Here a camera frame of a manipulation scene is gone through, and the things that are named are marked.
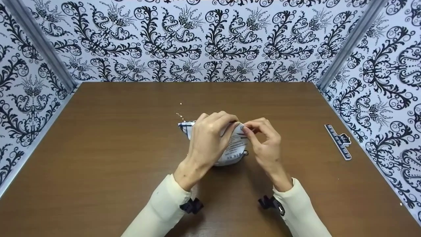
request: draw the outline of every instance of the wooden table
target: wooden table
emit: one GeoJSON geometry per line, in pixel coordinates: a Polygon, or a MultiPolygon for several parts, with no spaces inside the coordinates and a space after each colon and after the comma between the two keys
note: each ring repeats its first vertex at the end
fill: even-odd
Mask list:
{"type": "MultiPolygon", "coordinates": [[[[119,237],[186,155],[176,113],[220,110],[271,121],[287,170],[333,236],[421,236],[355,140],[344,161],[323,125],[348,131],[311,83],[83,83],[1,198],[0,235],[119,237]]],[[[168,236],[289,236],[257,203],[272,185],[249,151],[211,169],[197,189],[205,207],[168,236]]]]}

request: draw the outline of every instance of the ruler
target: ruler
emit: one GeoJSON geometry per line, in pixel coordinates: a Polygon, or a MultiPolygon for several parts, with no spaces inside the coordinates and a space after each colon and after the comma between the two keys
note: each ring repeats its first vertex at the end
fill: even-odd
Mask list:
{"type": "Polygon", "coordinates": [[[333,129],[332,125],[330,124],[325,124],[325,128],[328,131],[330,137],[335,142],[339,151],[342,153],[342,156],[344,157],[344,159],[346,161],[351,160],[352,159],[351,154],[346,149],[346,147],[351,144],[351,139],[345,133],[338,135],[333,129]]]}

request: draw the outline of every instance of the cuff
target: cuff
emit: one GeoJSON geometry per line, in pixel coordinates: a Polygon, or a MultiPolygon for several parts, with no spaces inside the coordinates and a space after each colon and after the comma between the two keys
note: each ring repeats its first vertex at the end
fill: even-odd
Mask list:
{"type": "Polygon", "coordinates": [[[292,178],[293,187],[286,192],[279,192],[273,187],[274,197],[278,200],[284,207],[289,207],[295,213],[299,213],[300,210],[305,210],[311,205],[310,198],[301,185],[300,181],[296,178],[292,178]]]}
{"type": "Polygon", "coordinates": [[[150,204],[161,220],[171,221],[184,215],[180,205],[186,203],[191,196],[190,192],[180,187],[173,175],[167,175],[153,192],[150,204]]]}

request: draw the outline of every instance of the cream sleeve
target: cream sleeve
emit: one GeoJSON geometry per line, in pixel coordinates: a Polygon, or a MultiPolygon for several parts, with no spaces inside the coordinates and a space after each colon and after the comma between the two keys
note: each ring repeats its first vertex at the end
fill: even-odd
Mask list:
{"type": "Polygon", "coordinates": [[[183,217],[180,205],[190,197],[173,175],[167,175],[122,237],[164,237],[183,217]]]}
{"type": "Polygon", "coordinates": [[[293,178],[293,187],[287,192],[279,192],[273,187],[274,197],[282,206],[282,219],[294,237],[331,237],[313,209],[309,196],[300,182],[293,178]]]}

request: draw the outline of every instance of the black and white patterned wall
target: black and white patterned wall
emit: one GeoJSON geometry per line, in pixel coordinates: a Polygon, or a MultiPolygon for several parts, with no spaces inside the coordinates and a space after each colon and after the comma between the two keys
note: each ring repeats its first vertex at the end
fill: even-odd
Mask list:
{"type": "Polygon", "coordinates": [[[369,0],[23,0],[78,81],[317,83],[369,0]]]}
{"type": "Polygon", "coordinates": [[[0,68],[1,185],[67,96],[1,1],[0,68]]]}
{"type": "Polygon", "coordinates": [[[325,96],[421,224],[421,0],[389,0],[325,96]]]}

